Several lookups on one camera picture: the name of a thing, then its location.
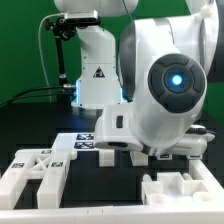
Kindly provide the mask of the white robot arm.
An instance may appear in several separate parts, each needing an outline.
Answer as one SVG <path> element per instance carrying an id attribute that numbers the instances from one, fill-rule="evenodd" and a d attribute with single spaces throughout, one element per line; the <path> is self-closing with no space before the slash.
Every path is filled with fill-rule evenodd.
<path id="1" fill-rule="evenodd" d="M 201 155 L 212 134 L 196 125 L 224 24 L 224 0 L 185 0 L 186 16 L 137 19 L 120 39 L 103 17 L 136 9 L 139 0 L 54 0 L 81 40 L 78 105 L 102 112 L 99 149 Z"/>

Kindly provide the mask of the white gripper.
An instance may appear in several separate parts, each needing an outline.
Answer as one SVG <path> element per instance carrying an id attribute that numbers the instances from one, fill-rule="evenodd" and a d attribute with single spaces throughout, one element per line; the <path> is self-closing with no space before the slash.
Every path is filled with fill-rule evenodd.
<path id="1" fill-rule="evenodd" d="M 192 125 L 171 149 L 170 154 L 200 156 L 207 149 L 207 144 L 215 139 L 215 132 L 201 125 Z"/>

